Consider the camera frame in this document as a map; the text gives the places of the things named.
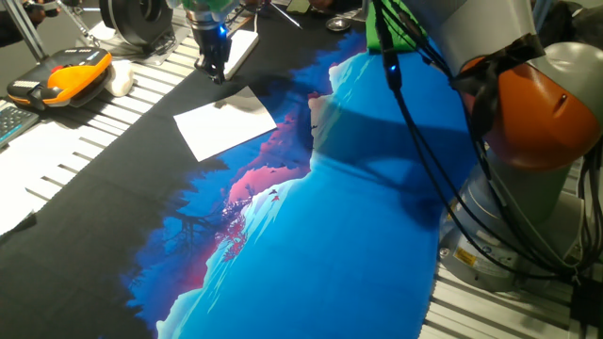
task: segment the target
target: robot end effector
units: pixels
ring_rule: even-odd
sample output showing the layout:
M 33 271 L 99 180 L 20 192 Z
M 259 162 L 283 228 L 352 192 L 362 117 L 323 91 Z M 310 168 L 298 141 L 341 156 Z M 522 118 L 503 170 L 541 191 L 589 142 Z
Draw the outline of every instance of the robot end effector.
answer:
M 237 5 L 234 0 L 167 0 L 171 8 L 182 4 L 193 36 L 199 45 L 197 70 L 206 73 L 216 84 L 224 81 L 224 64 L 228 61 L 232 41 L 224 19 Z

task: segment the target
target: sheet of paper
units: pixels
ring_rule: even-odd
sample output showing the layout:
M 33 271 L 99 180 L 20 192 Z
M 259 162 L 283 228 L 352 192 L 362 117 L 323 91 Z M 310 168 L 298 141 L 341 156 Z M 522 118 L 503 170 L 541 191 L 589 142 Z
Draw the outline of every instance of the sheet of paper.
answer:
M 0 153 L 0 235 L 32 212 L 25 186 L 68 156 L 78 137 L 76 131 L 55 122 L 39 124 L 11 141 Z
M 272 116 L 249 87 L 174 118 L 197 161 L 276 128 Z

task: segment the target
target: blue paint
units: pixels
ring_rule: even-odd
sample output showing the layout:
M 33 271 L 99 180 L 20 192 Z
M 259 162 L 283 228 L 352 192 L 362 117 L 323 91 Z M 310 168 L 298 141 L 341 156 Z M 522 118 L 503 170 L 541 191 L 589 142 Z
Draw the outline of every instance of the blue paint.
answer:
M 357 39 L 348 37 L 341 50 Z M 331 69 L 324 81 L 342 56 L 319 54 L 314 66 L 295 72 L 292 89 L 275 88 L 260 98 L 277 122 L 285 123 L 285 114 L 293 111 L 310 124 L 307 89 L 323 94 L 324 105 L 312 112 L 311 140 L 301 137 L 288 152 L 254 164 L 269 135 L 254 139 L 220 156 L 229 169 L 191 173 L 190 189 L 174 197 L 185 203 L 176 212 L 207 216 L 224 208 L 222 190 L 246 171 L 294 169 L 291 159 L 311 155 L 312 171 L 305 177 L 256 192 L 243 211 L 247 242 L 233 260 L 225 260 L 233 246 L 226 244 L 205 262 L 191 264 L 211 236 L 198 228 L 187 239 L 196 250 L 183 251 L 190 247 L 174 239 L 182 221 L 165 218 L 164 229 L 153 233 L 137 256 L 144 270 L 134 280 L 123 279 L 135 296 L 130 305 L 142 308 L 140 317 L 156 326 L 158 337 L 418 336 L 432 287 L 442 205 L 418 163 L 381 57 L 355 56 Z M 399 61 L 411 114 L 459 186 L 474 158 L 458 96 L 419 55 Z M 330 88 L 333 94 L 326 95 Z M 167 206 L 166 213 L 173 213 Z M 191 271 L 205 266 L 203 288 L 174 295 L 174 286 L 182 287 Z

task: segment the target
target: orange device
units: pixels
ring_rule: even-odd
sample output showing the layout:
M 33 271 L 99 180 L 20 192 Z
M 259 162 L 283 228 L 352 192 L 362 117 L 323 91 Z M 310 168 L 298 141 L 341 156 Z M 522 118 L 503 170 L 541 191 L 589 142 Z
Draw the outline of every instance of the orange device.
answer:
M 111 54 L 96 47 L 56 52 L 33 70 L 8 84 L 8 96 L 20 105 L 39 110 L 55 106 L 81 106 L 105 87 Z

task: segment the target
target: cable bundle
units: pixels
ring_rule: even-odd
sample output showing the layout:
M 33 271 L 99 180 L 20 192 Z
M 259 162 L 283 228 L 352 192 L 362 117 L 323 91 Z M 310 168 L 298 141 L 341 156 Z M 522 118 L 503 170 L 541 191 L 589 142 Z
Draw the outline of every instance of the cable bundle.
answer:
M 406 120 L 408 128 L 411 133 L 411 137 L 416 146 L 416 151 L 418 152 L 419 159 L 425 168 L 432 184 L 436 190 L 436 193 L 442 203 L 446 206 L 446 210 L 448 214 L 454 221 L 454 224 L 457 226 L 459 231 L 463 234 L 463 236 L 467 239 L 467 241 L 473 246 L 477 252 L 479 252 L 483 257 L 492 262 L 498 267 L 501 267 L 507 271 L 516 274 L 517 276 L 521 276 L 524 278 L 538 279 L 538 280 L 552 280 L 552 279 L 577 279 L 579 274 L 583 273 L 584 270 L 589 268 L 592 264 L 594 264 L 601 253 L 603 252 L 603 225 L 601 221 L 603 220 L 603 213 L 601 212 L 601 205 L 598 197 L 598 175 L 599 169 L 601 167 L 601 154 L 603 152 L 603 141 L 599 140 L 599 142 L 584 155 L 584 163 L 581 169 L 580 179 L 579 179 L 579 197 L 584 199 L 585 195 L 585 178 L 588 175 L 590 190 L 593 201 L 593 213 L 594 213 L 594 226 L 595 226 L 595 234 L 591 234 L 591 230 L 589 225 L 587 224 L 586 219 L 583 220 L 583 224 L 581 226 L 580 235 L 579 235 L 579 243 L 581 249 L 581 256 L 579 260 L 577 260 L 573 264 L 566 263 L 559 255 L 545 242 L 545 240 L 538 234 L 538 232 L 533 228 L 530 222 L 526 219 L 526 222 L 532 228 L 532 230 L 537 234 L 539 240 L 542 242 L 546 250 L 540 250 L 539 246 L 536 246 L 532 240 L 528 237 L 526 232 L 519 226 L 518 222 L 515 220 L 511 213 L 510 206 L 507 202 L 503 201 L 500 196 L 497 194 L 500 189 L 506 190 L 504 183 L 501 183 L 501 187 L 497 187 L 497 184 L 493 181 L 492 175 L 494 174 L 497 177 L 495 171 L 491 170 L 488 160 L 486 157 L 485 145 L 481 137 L 474 133 L 471 123 L 470 123 L 470 115 L 464 107 L 464 116 L 467 124 L 467 129 L 469 135 L 471 137 L 473 150 L 478 158 L 478 162 L 481 166 L 481 169 L 490 184 L 490 188 L 492 191 L 492 196 L 495 199 L 495 203 L 497 208 L 502 216 L 503 221 L 509 226 L 511 233 L 517 240 L 519 244 L 519 248 L 510 244 L 509 241 L 505 240 L 499 234 L 493 232 L 489 227 L 487 227 L 481 220 L 475 216 L 464 203 L 463 199 L 460 197 L 459 192 L 456 190 L 454 184 L 449 179 L 448 175 L 444 171 L 442 165 L 435 157 L 432 149 L 428 145 L 425 138 L 422 136 L 420 130 L 416 126 L 413 121 L 412 116 L 406 106 L 404 99 L 401 94 L 401 72 L 399 68 L 399 61 L 396 53 L 394 52 L 393 41 L 391 38 L 391 31 L 395 32 L 399 35 L 403 40 L 405 40 L 409 45 L 414 46 L 416 51 L 420 53 L 423 61 L 432 65 L 433 67 L 441 70 L 448 78 L 449 81 L 452 81 L 454 78 L 452 73 L 446 64 L 446 61 L 435 51 L 433 47 L 429 44 L 429 41 L 421 35 L 421 30 L 417 23 L 411 18 L 410 14 L 404 11 L 398 4 L 390 1 L 391 7 L 399 14 L 399 16 L 395 15 L 387 6 L 383 4 L 383 0 L 374 0 L 373 1 L 376 17 L 377 17 L 377 32 L 380 37 L 380 43 L 382 45 L 383 51 L 383 65 L 385 68 L 385 74 L 387 78 L 387 83 L 389 88 L 394 92 L 394 96 L 396 97 L 396 101 L 398 102 L 399 109 L 402 113 L 402 116 Z M 405 33 L 412 42 L 408 41 L 407 38 L 402 34 L 399 30 Z M 437 167 L 440 175 L 444 178 L 448 188 L 452 190 L 454 193 L 454 197 L 457 202 L 463 207 L 466 213 L 483 228 L 489 235 L 493 236 L 495 239 L 500 241 L 501 244 L 508 247 L 509 249 L 517 252 L 521 257 L 529 261 L 530 263 L 538 266 L 542 270 L 549 272 L 550 274 L 546 275 L 535 275 L 525 271 L 520 271 L 505 264 L 500 263 L 494 257 L 485 252 L 475 241 L 475 239 L 471 236 L 471 234 L 467 231 L 467 229 L 461 224 L 460 220 L 455 215 L 454 211 L 448 204 L 444 192 L 442 191 L 442 187 L 437 183 L 435 175 L 428 165 L 428 160 L 426 157 L 430 157 Z M 511 202 L 515 203 L 513 196 L 511 196 Z

